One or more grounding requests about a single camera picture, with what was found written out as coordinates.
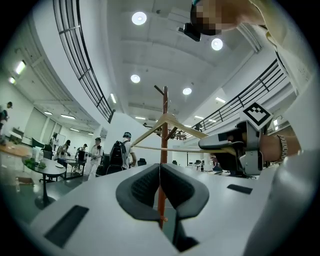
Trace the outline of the long wooden table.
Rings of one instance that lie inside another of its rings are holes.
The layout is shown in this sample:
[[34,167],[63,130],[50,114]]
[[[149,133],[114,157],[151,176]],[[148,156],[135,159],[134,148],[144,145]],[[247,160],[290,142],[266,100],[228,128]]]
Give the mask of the long wooden table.
[[5,145],[0,144],[0,152],[15,157],[26,157],[31,155],[31,148],[22,144],[7,142]]

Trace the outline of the round pedestal table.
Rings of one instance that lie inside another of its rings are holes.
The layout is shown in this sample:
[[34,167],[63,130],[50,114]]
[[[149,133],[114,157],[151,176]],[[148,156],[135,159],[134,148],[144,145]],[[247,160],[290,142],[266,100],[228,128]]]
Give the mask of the round pedestal table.
[[[26,159],[31,159],[30,157],[23,157],[22,158],[22,163],[24,164],[24,161]],[[35,169],[30,169],[27,167],[28,169],[41,174],[42,175],[42,195],[38,196],[35,199],[35,205],[37,206],[37,208],[39,208],[40,210],[43,210],[44,208],[46,208],[48,205],[50,205],[51,203],[53,203],[55,201],[55,199],[53,197],[48,196],[47,193],[47,178],[58,178],[59,176],[63,175],[66,172],[65,168],[58,168],[55,165],[57,164],[57,162],[44,158],[42,160],[42,162],[44,162],[46,164],[46,168],[44,169],[40,169],[38,167],[36,167]]]

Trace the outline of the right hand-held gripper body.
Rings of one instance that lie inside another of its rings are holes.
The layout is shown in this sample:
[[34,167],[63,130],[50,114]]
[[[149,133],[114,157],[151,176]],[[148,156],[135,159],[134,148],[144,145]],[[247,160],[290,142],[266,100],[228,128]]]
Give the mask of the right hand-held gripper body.
[[247,176],[258,176],[263,169],[260,140],[262,135],[267,134],[272,119],[273,114],[256,101],[240,112],[240,120],[246,132],[246,146],[245,154],[239,160]]

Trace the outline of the silver wristwatch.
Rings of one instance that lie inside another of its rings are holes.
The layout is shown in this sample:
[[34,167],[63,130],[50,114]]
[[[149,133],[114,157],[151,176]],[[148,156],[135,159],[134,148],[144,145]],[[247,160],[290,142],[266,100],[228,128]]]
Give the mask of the silver wristwatch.
[[277,160],[277,162],[281,163],[288,156],[288,143],[285,136],[278,134],[276,137],[279,140],[281,150],[280,158]]

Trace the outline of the red-brown wooden coat rack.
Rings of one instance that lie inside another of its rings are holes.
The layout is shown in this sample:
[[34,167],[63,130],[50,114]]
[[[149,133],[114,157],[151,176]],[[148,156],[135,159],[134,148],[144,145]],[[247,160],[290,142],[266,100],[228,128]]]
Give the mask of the red-brown wooden coat rack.
[[[162,113],[167,114],[168,113],[168,87],[164,86],[163,90],[161,90],[157,85],[154,86],[163,96],[163,107],[162,107]],[[168,140],[172,136],[172,134],[177,130],[176,127],[172,129],[171,132],[168,132],[168,124],[164,123],[162,125],[162,133],[161,133],[161,147],[167,149],[168,148]],[[160,154],[160,163],[166,164],[168,161],[168,152],[165,150],[161,150]],[[162,189],[161,186],[158,188],[158,204],[157,204],[157,211],[160,214],[160,222],[159,227],[162,230],[164,222],[167,222],[168,219],[165,218],[165,201],[166,201],[166,195]]]

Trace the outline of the green plants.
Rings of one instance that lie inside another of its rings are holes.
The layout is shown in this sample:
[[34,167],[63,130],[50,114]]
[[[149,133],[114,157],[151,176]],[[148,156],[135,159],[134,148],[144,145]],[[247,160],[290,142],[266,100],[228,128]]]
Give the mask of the green plants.
[[40,168],[40,169],[45,169],[47,166],[44,162],[42,161],[35,161],[34,158],[29,158],[24,161],[24,165],[27,166],[29,169],[35,169],[35,168]]

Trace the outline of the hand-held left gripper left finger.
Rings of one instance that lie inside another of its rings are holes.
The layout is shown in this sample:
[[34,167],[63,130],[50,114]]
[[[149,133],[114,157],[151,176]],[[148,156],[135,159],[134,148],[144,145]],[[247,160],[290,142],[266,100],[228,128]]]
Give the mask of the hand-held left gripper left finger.
[[[176,256],[178,250],[156,221],[133,218],[116,199],[122,181],[158,167],[147,164],[88,180],[47,206],[30,225],[20,222],[23,234],[45,256]],[[75,206],[87,212],[58,246],[47,233]]]

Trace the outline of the group of rectangular ceiling lights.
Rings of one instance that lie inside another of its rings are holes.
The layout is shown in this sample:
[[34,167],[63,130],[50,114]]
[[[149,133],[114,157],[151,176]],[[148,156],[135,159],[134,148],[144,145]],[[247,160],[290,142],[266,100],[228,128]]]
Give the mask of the group of rectangular ceiling lights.
[[[65,126],[71,131],[86,136],[93,135],[93,130],[98,126],[98,123],[89,117],[76,101],[71,99],[67,91],[55,80],[44,62],[28,67],[24,61],[20,61],[17,68],[11,72],[9,82],[15,85],[27,99],[31,100],[33,108],[37,110],[42,120],[50,118],[57,125]],[[258,101],[261,102],[270,97],[280,88],[280,84]],[[207,103],[209,106],[205,107],[200,115],[191,116],[184,122],[186,127],[192,128],[197,122],[203,120],[227,102],[217,98],[209,100]]]

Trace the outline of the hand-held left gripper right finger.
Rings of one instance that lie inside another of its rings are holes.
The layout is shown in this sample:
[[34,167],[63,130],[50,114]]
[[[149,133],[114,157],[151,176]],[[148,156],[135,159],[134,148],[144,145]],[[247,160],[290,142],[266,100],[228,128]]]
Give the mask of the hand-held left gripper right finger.
[[274,168],[256,179],[162,164],[160,184],[175,208],[175,238],[161,256],[249,256],[246,246],[268,199]]

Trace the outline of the light wooden hanger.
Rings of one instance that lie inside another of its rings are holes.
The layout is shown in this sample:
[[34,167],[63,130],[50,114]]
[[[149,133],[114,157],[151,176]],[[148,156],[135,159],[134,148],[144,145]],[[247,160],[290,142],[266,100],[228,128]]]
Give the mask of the light wooden hanger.
[[208,137],[207,134],[195,130],[191,127],[187,127],[180,123],[177,118],[173,114],[165,113],[163,114],[160,119],[156,122],[156,124],[147,132],[145,132],[143,135],[138,137],[134,142],[131,143],[132,147],[141,148],[141,149],[149,149],[149,150],[159,150],[159,151],[170,151],[170,152],[185,152],[185,153],[210,153],[210,154],[231,154],[233,156],[236,156],[236,151],[231,147],[222,147],[219,149],[199,149],[199,150],[191,150],[191,149],[174,149],[174,148],[167,148],[167,147],[148,147],[148,146],[140,146],[138,143],[142,142],[144,139],[149,137],[153,132],[155,132],[158,128],[167,125],[172,125],[174,128],[181,129],[183,132],[187,132],[188,134],[192,135],[193,137],[196,137],[198,139],[203,139]]

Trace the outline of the flat cardboard box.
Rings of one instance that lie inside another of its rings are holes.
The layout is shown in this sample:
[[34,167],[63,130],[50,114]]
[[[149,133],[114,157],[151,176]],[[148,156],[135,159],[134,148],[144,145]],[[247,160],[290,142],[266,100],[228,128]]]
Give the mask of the flat cardboard box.
[[19,182],[20,185],[34,185],[34,181],[30,177],[16,177],[15,180]]

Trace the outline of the black backpack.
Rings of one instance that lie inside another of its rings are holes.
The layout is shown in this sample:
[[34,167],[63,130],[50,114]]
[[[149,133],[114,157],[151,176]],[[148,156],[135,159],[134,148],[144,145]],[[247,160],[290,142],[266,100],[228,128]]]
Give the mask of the black backpack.
[[122,167],[126,161],[126,152],[125,143],[117,140],[110,152],[110,165]]

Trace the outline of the person's cream shirt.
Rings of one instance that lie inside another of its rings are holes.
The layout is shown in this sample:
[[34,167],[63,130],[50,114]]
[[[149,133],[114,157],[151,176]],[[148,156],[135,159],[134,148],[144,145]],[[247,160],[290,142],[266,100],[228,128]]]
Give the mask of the person's cream shirt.
[[302,94],[318,69],[307,39],[277,2],[249,1],[260,11],[266,26],[265,37],[277,52],[295,92]]

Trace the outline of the black balcony railing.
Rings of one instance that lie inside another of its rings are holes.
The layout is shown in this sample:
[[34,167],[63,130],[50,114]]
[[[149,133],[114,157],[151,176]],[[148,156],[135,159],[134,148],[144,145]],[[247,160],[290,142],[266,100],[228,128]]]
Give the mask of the black balcony railing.
[[111,123],[115,110],[95,75],[86,47],[80,15],[80,0],[52,0],[54,18],[64,52],[77,80],[96,109]]
[[237,94],[222,107],[202,119],[197,123],[202,124],[202,131],[205,132],[213,127],[224,123],[234,117],[244,107],[247,107],[252,101],[260,100],[282,81],[286,75],[281,70],[277,60],[274,60],[252,83]]

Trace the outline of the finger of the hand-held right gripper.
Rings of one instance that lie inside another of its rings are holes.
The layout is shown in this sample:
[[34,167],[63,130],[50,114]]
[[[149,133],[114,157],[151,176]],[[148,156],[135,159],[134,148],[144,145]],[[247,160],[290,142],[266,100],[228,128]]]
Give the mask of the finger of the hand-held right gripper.
[[239,128],[206,136],[198,142],[198,146],[202,150],[217,150],[226,147],[237,148],[244,145],[242,131]]
[[231,175],[244,175],[244,169],[240,162],[240,157],[243,156],[244,151],[231,147],[225,147],[221,150],[222,152],[214,153],[220,167],[229,171]]

